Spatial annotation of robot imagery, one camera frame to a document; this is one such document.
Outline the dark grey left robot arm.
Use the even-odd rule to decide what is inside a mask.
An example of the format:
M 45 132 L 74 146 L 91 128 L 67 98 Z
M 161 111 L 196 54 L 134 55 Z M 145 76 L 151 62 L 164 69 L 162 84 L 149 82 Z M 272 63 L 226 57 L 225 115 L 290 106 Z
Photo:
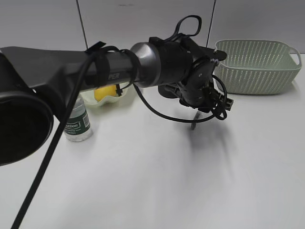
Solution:
M 0 50 L 0 163 L 37 151 L 54 118 L 62 121 L 72 94 L 125 83 L 157 87 L 166 98 L 225 119 L 233 105 L 218 92 L 213 72 L 226 53 L 197 45 L 188 35 L 151 37 L 129 50 L 99 42 L 82 51 L 23 47 Z

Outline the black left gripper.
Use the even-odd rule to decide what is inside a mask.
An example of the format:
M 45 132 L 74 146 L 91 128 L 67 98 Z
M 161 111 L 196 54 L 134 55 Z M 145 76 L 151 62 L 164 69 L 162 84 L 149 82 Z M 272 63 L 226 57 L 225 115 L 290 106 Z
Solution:
M 163 75 L 158 81 L 158 92 L 165 98 L 179 99 L 181 105 L 198 110 L 191 130 L 196 128 L 196 121 L 202 117 L 202 112 L 225 115 L 234 102 L 228 98 L 223 82 L 211 73 Z

